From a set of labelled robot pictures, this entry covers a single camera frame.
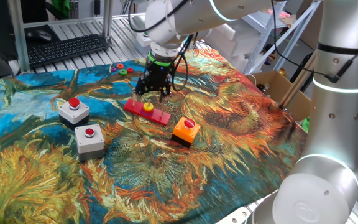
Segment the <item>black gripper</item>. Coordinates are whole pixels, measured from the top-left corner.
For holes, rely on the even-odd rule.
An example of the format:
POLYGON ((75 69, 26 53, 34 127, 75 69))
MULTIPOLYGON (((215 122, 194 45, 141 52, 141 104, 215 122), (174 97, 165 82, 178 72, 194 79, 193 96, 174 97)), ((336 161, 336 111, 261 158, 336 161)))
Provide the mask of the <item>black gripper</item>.
POLYGON ((148 91, 160 91, 159 102, 171 94, 171 68, 150 63, 146 66, 144 75, 141 75, 134 88, 134 93, 142 96, 148 91))

